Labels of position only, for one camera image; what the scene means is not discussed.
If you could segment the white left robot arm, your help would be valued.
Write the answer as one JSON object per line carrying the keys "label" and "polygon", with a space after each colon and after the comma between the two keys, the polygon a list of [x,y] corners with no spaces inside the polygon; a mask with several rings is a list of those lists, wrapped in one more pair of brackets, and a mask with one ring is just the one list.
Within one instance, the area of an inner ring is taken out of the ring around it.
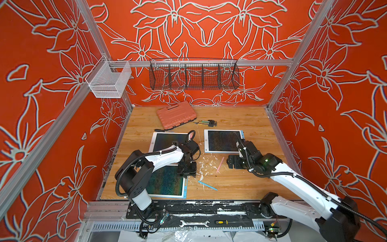
{"label": "white left robot arm", "polygon": [[134,151],[115,174],[115,193],[119,197],[126,197],[141,211],[145,211],[152,204],[146,186],[152,173],[171,164],[177,164],[177,174],[186,178],[195,176],[197,163],[193,156],[200,153],[199,145],[189,140],[184,143],[174,142],[170,147],[143,153]]}

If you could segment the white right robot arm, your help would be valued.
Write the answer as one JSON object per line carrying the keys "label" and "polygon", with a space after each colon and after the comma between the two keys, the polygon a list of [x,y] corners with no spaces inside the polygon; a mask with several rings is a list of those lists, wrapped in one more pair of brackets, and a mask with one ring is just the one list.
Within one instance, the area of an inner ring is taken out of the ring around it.
{"label": "white right robot arm", "polygon": [[267,193],[259,203],[262,217],[284,216],[317,231],[327,242],[353,242],[360,230],[357,204],[318,187],[274,154],[263,155],[251,141],[239,140],[237,155],[230,155],[230,169],[246,169],[259,178],[269,178],[301,198],[305,204]]}

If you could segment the blue stylus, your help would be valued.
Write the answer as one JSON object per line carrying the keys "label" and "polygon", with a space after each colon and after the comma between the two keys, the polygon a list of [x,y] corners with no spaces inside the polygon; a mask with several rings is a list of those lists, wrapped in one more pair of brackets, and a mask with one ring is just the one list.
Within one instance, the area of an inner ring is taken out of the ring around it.
{"label": "blue stylus", "polygon": [[213,186],[211,186],[211,185],[209,185],[209,184],[206,184],[206,183],[202,182],[201,180],[199,180],[198,183],[201,184],[201,185],[203,185],[203,186],[205,186],[205,187],[208,187],[208,188],[210,188],[210,189],[213,189],[213,190],[215,190],[215,191],[218,191],[217,188],[215,188],[215,187],[213,187]]}

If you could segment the blue framed front tablet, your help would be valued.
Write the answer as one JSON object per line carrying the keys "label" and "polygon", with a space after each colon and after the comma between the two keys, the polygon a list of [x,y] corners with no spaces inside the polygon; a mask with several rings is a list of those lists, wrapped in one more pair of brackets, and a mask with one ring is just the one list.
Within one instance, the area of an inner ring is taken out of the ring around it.
{"label": "blue framed front tablet", "polygon": [[178,165],[172,164],[154,171],[146,190],[151,198],[185,199],[187,178],[177,173]]}

